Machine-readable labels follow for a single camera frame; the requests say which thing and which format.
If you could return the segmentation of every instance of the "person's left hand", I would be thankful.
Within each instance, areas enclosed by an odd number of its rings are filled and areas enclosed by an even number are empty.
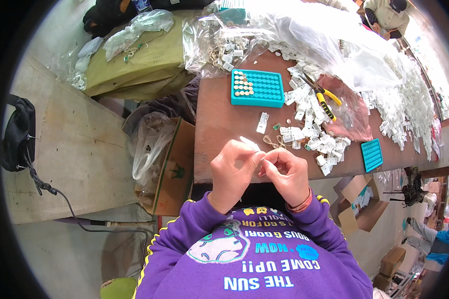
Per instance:
[[[213,190],[208,201],[218,212],[226,214],[238,202],[251,182],[251,177],[265,152],[256,152],[245,143],[230,140],[219,155],[211,161]],[[235,166],[237,160],[243,166]]]

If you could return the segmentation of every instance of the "red cloth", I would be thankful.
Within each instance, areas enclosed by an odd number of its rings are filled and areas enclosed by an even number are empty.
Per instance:
[[[335,122],[322,124],[326,132],[329,135],[347,137],[353,141],[371,141],[372,131],[369,125],[368,109],[361,95],[353,92],[339,78],[328,74],[321,74],[316,83],[332,92],[342,102],[341,106],[338,106],[331,98],[324,96],[337,118]]]

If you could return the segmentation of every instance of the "wooden board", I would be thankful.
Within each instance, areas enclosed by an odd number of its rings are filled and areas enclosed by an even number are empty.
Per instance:
[[[254,61],[245,62],[240,66],[240,69],[281,73],[284,91],[291,90],[288,84],[291,76],[287,68],[293,67],[296,64],[295,61],[284,61],[281,57],[276,57],[274,53],[269,51],[258,57],[256,61],[257,64],[253,64]],[[297,124],[293,119],[295,105],[284,105],[282,108],[235,106],[231,104],[230,88],[231,79],[229,75],[214,79],[203,79],[200,82],[196,112],[195,183],[211,183],[210,162],[230,139],[239,140],[240,136],[244,136],[256,142],[261,150],[267,152],[272,149],[270,145],[264,143],[264,135],[256,132],[257,123],[262,112],[269,113],[266,134],[271,133],[274,143],[277,143],[275,137],[277,132],[273,131],[273,125],[281,123],[282,126],[289,126],[286,123],[287,119],[291,119],[292,124]],[[381,116],[377,109],[372,109],[369,116],[372,136],[373,138],[379,138],[383,151],[384,163],[381,165],[380,171],[427,162],[422,140],[420,140],[421,154],[418,154],[409,142],[405,144],[404,151],[401,152],[399,146],[393,143],[392,139],[382,136],[379,131],[381,122]],[[293,150],[291,147],[288,147],[288,149],[296,156],[308,161],[309,179],[324,178],[321,169],[316,163],[317,151],[307,151],[304,148]],[[435,159],[435,153],[432,154],[432,159]],[[353,142],[345,152],[344,161],[334,166],[331,174],[326,177],[354,176],[364,173],[366,171],[364,169],[360,143]],[[251,182],[269,182],[269,179],[267,177],[259,178],[255,174]]]
[[[10,92],[35,105],[33,165],[43,181],[67,195],[77,215],[137,202],[121,117],[30,56],[20,63]],[[8,114],[14,109],[8,106]],[[60,195],[38,194],[27,170],[3,175],[13,223],[71,216]]]

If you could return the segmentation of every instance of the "blue garment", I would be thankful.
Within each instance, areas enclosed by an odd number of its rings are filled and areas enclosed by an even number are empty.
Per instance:
[[[439,265],[445,264],[448,258],[449,258],[449,254],[430,253],[426,256],[426,259],[437,261],[437,263],[439,263]]]
[[[449,230],[441,230],[437,232],[436,237],[440,240],[443,241],[445,243],[449,244]]]

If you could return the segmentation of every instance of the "cardboard box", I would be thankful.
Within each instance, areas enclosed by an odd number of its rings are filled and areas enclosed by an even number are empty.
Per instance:
[[[351,203],[366,186],[371,187],[373,197],[370,198],[369,205],[360,208],[359,214],[354,216]],[[389,204],[380,200],[372,174],[344,177],[334,186],[334,190],[338,200],[333,203],[330,212],[334,222],[341,227],[345,235],[358,229],[371,231]]]
[[[387,291],[387,289],[389,289],[389,285],[391,284],[391,279],[392,277],[379,273],[374,278],[372,286],[380,290]]]
[[[176,129],[165,154],[155,194],[140,196],[140,188],[135,186],[138,204],[151,215],[178,216],[193,183],[195,127],[181,117],[171,120],[176,123]]]
[[[393,276],[401,266],[405,256],[406,250],[404,248],[394,247],[381,260],[379,272],[386,276]]]

